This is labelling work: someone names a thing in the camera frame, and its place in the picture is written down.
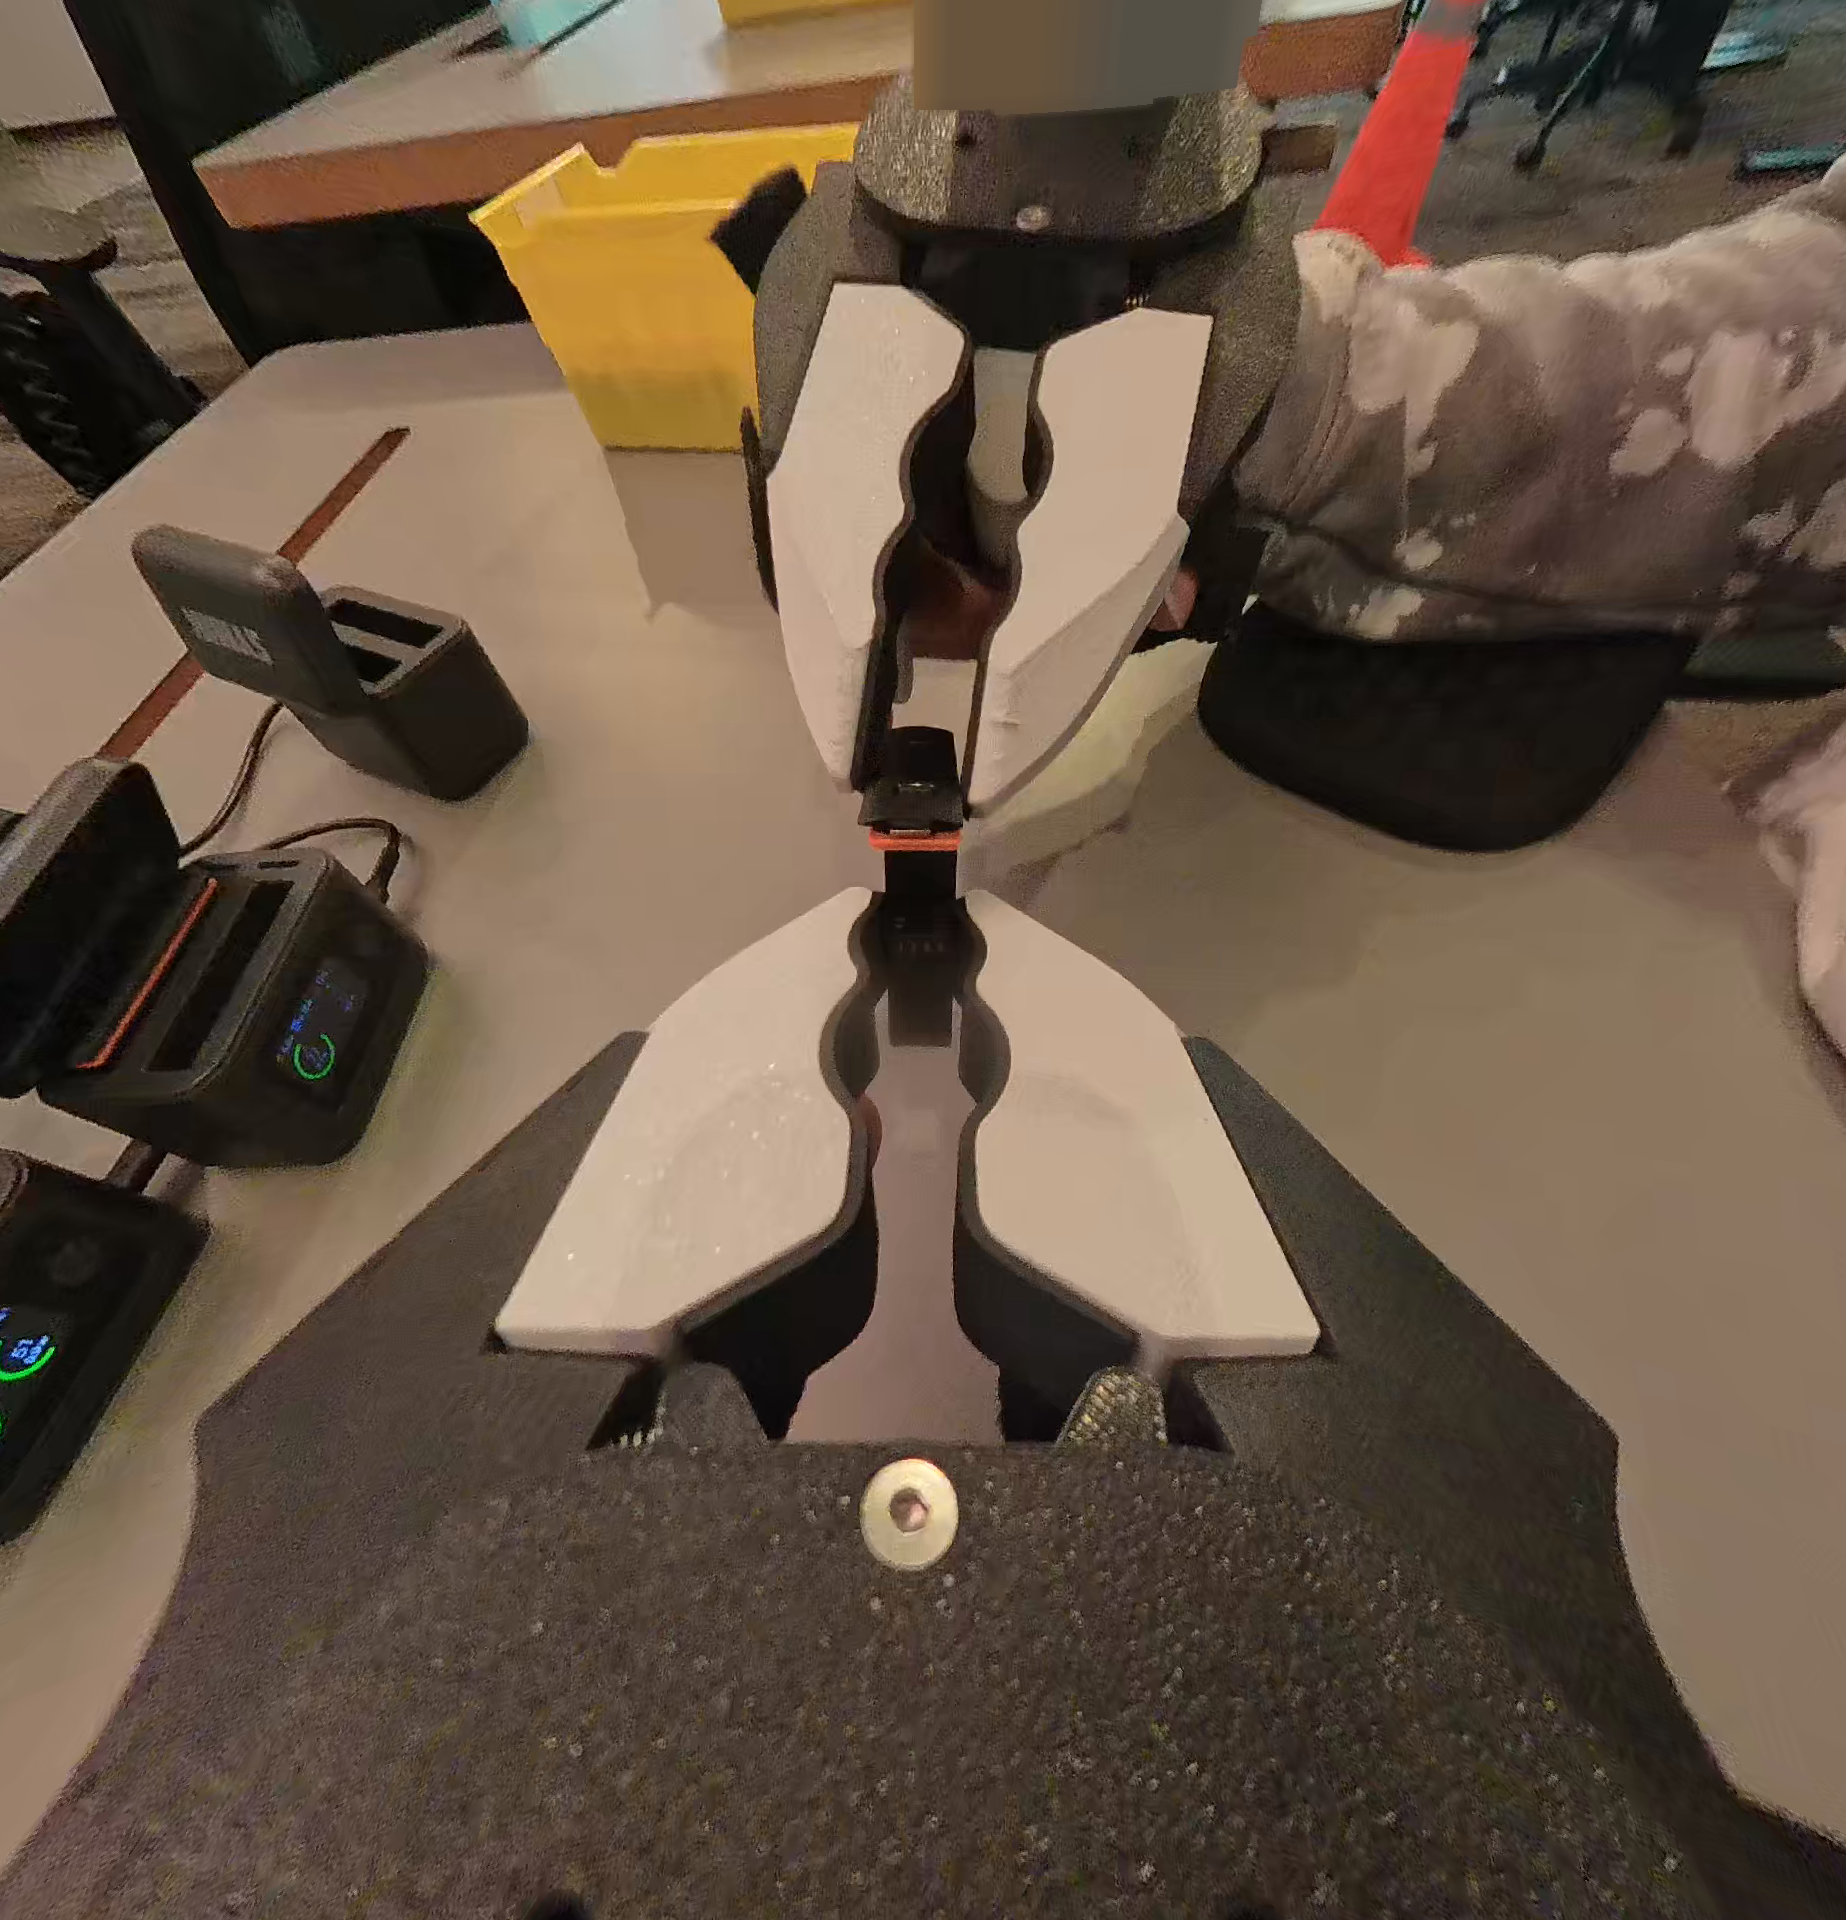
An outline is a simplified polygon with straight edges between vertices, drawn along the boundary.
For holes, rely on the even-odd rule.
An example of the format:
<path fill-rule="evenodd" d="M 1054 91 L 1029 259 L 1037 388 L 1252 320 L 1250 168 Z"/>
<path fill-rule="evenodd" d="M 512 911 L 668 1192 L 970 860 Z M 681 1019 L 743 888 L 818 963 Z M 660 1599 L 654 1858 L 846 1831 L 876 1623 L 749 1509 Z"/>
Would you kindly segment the wooden edged table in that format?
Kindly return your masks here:
<path fill-rule="evenodd" d="M 440 29 L 192 159 L 228 226 L 477 205 L 582 146 L 839 124 L 911 59 L 908 4 L 731 28 L 712 3 L 626 3 L 544 52 Z"/>

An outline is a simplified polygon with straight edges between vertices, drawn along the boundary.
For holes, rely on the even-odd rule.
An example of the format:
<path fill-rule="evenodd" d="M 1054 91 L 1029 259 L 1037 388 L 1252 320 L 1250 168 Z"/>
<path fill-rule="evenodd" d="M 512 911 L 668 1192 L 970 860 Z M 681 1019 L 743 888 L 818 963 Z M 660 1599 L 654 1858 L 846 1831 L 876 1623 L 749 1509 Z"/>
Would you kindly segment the black battery charging case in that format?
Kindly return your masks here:
<path fill-rule="evenodd" d="M 0 1148 L 0 1548 L 53 1499 L 206 1238 L 143 1192 Z"/>
<path fill-rule="evenodd" d="M 132 562 L 203 675 L 281 705 L 340 762 L 459 803 L 532 739 L 529 719 L 465 618 L 175 524 Z"/>
<path fill-rule="evenodd" d="M 186 855 L 142 764 L 67 764 L 0 819 L 0 1096 L 210 1167 L 343 1158 L 431 970 L 387 901 L 401 855 L 375 819 Z M 203 874 L 222 888 L 124 1053 L 69 1072 Z"/>

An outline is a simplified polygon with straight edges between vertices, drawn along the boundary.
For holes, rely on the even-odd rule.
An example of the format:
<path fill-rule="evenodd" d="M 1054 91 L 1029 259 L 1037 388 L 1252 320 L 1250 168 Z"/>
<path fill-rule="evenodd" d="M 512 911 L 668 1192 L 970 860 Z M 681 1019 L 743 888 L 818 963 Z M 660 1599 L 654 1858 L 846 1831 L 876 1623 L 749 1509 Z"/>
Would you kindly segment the black battery orange rim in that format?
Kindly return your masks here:
<path fill-rule="evenodd" d="M 203 878 L 196 880 L 195 888 L 191 888 L 183 911 L 175 916 L 167 935 L 161 935 L 150 943 L 147 958 L 143 958 L 142 963 L 130 963 L 130 966 L 125 968 L 125 997 L 119 1000 L 116 1012 L 105 1013 L 95 1023 L 90 1044 L 77 1046 L 77 1056 L 70 1060 L 69 1072 L 88 1074 L 105 1070 L 117 1055 L 124 1053 L 134 1028 L 142 1024 L 143 1016 L 161 991 L 167 974 L 186 954 L 186 948 L 191 948 L 198 926 L 207 920 L 221 888 L 222 882 L 213 874 L 203 874 Z"/>
<path fill-rule="evenodd" d="M 862 798 L 860 825 L 882 856 L 871 943 L 888 997 L 889 1041 L 946 1047 L 954 1036 L 967 935 L 957 901 L 964 798 L 952 732 L 889 731 Z"/>

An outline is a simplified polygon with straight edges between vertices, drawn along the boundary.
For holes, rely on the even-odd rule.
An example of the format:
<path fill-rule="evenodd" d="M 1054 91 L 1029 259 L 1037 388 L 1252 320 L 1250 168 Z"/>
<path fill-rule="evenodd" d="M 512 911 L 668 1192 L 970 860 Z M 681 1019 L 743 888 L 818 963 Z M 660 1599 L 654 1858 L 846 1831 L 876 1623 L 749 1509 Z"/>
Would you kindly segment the black office chair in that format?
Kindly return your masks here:
<path fill-rule="evenodd" d="M 84 215 L 0 210 L 0 416 L 84 500 L 207 405 L 98 281 L 117 258 L 116 235 Z"/>
<path fill-rule="evenodd" d="M 70 3 L 177 252 L 243 361 L 294 345 L 521 323 L 466 205 L 228 226 L 192 159 L 459 20 L 469 3 Z"/>

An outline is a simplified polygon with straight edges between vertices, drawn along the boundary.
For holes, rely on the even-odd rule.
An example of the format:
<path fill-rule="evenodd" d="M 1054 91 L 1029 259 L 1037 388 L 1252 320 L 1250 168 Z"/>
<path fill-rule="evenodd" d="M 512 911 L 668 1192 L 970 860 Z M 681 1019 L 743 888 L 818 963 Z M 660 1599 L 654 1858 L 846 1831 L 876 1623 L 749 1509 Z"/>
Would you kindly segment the red cloth piece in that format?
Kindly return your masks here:
<path fill-rule="evenodd" d="M 1427 3 L 1414 12 L 1314 221 L 1318 232 L 1359 239 L 1387 270 L 1424 266 L 1414 226 L 1483 8 Z"/>

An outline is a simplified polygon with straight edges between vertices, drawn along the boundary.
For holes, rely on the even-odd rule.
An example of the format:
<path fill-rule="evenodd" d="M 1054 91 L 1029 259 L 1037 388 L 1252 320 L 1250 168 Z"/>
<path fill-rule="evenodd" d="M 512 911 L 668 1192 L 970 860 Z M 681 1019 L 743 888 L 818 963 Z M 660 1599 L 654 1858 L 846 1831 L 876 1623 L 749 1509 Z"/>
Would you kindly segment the person's right forearm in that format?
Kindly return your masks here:
<path fill-rule="evenodd" d="M 1660 249 L 1392 270 L 1294 239 L 1232 470 L 1276 612 L 1383 643 L 1846 630 L 1846 151 Z"/>

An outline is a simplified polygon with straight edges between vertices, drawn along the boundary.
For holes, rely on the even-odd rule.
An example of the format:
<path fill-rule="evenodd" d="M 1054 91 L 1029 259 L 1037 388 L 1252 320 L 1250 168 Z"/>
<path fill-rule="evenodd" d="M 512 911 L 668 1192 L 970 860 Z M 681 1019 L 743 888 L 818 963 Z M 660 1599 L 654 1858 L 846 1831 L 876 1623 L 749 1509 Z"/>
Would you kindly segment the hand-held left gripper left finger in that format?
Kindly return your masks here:
<path fill-rule="evenodd" d="M 505 1350 L 710 1363 L 791 1425 L 874 1303 L 876 905 L 842 889 L 650 1024 L 494 1315 Z"/>

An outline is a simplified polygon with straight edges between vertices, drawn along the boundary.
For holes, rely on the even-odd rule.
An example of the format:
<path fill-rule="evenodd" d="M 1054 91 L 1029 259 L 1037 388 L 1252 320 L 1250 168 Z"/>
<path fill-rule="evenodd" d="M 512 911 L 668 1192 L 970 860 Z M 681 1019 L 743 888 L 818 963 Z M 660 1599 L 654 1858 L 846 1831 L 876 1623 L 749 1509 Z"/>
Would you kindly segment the black chair base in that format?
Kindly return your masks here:
<path fill-rule="evenodd" d="M 1492 80 L 1466 87 L 1442 129 L 1447 141 L 1457 141 L 1478 109 L 1526 101 L 1534 129 L 1511 157 L 1519 174 L 1546 160 L 1564 118 L 1618 87 L 1663 106 L 1663 157 L 1692 157 L 1706 123 L 1703 82 L 1779 65 L 1792 49 L 1792 38 L 1768 23 L 1731 28 L 1730 3 L 1551 3 L 1486 4 L 1472 57 L 1483 57 L 1498 31 L 1530 11 L 1546 23 L 1534 57 L 1508 59 Z"/>

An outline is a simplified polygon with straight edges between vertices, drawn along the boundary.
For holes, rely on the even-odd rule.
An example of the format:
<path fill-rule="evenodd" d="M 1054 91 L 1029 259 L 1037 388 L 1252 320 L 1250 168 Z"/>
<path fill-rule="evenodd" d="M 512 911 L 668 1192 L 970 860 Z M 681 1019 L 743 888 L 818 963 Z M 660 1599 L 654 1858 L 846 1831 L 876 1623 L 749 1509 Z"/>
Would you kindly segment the person's right hand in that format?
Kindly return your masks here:
<path fill-rule="evenodd" d="M 881 644 L 907 660 L 973 661 L 1012 595 L 1012 565 L 955 511 L 889 530 L 872 549 Z"/>

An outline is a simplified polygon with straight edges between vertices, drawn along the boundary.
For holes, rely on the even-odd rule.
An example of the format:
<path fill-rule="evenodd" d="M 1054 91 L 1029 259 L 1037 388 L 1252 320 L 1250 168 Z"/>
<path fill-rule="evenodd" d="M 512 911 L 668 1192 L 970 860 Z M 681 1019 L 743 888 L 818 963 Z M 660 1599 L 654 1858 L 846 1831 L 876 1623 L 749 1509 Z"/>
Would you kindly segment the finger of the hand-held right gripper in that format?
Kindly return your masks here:
<path fill-rule="evenodd" d="M 764 483 L 791 687 L 844 791 L 865 781 L 871 683 L 889 637 L 888 575 L 914 521 L 914 454 L 964 359 L 961 325 L 918 291 L 836 285 Z"/>
<path fill-rule="evenodd" d="M 999 810 L 1079 732 L 1174 581 L 1211 337 L 1206 314 L 1142 304 L 1037 359 L 1031 424 L 1047 463 L 981 655 L 964 766 L 976 816 Z"/>

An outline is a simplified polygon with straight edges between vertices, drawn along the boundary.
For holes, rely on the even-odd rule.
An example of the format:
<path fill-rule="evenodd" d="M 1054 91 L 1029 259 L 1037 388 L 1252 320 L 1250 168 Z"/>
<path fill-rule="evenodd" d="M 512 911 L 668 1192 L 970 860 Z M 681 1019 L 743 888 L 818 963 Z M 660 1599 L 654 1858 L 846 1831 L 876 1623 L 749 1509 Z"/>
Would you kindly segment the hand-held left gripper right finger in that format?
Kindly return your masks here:
<path fill-rule="evenodd" d="M 954 1308 L 999 1425 L 1058 1428 L 1089 1380 L 1324 1341 L 1192 1046 L 1124 973 L 992 895 L 961 899 Z"/>

